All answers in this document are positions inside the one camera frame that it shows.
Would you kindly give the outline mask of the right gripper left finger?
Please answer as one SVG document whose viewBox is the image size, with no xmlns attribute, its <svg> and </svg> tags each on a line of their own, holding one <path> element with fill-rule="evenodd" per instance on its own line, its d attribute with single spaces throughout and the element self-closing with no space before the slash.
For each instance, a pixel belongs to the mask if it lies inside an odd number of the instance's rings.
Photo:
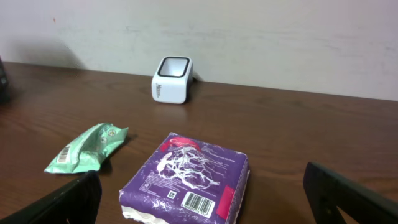
<svg viewBox="0 0 398 224">
<path fill-rule="evenodd" d="M 89 171 L 1 220 L 1 224 L 94 223 L 102 196 L 100 177 Z"/>
</svg>

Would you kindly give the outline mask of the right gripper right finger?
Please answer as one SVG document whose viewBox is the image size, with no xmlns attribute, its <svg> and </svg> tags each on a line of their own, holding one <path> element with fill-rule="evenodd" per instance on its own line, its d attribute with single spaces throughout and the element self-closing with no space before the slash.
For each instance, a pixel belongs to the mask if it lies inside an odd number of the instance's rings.
<svg viewBox="0 0 398 224">
<path fill-rule="evenodd" d="M 345 223 L 339 210 L 358 223 L 397 223 L 397 203 L 316 163 L 309 162 L 303 177 L 317 223 Z"/>
</svg>

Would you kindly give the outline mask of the mint green snack packet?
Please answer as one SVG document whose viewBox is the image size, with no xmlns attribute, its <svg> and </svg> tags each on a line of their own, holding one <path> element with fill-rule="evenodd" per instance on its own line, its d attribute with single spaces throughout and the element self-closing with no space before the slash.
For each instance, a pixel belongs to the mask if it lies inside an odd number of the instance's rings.
<svg viewBox="0 0 398 224">
<path fill-rule="evenodd" d="M 99 171 L 102 163 L 124 143 L 128 131 L 111 123 L 94 125 L 67 144 L 44 171 L 50 174 Z"/>
</svg>

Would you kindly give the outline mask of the purple tissue pack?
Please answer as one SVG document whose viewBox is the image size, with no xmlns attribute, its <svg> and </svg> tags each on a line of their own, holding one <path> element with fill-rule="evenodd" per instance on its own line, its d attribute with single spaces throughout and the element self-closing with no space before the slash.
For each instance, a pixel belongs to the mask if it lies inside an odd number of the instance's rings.
<svg viewBox="0 0 398 224">
<path fill-rule="evenodd" d="M 235 224 L 248 157 L 170 133 L 120 190 L 122 215 L 142 223 Z"/>
</svg>

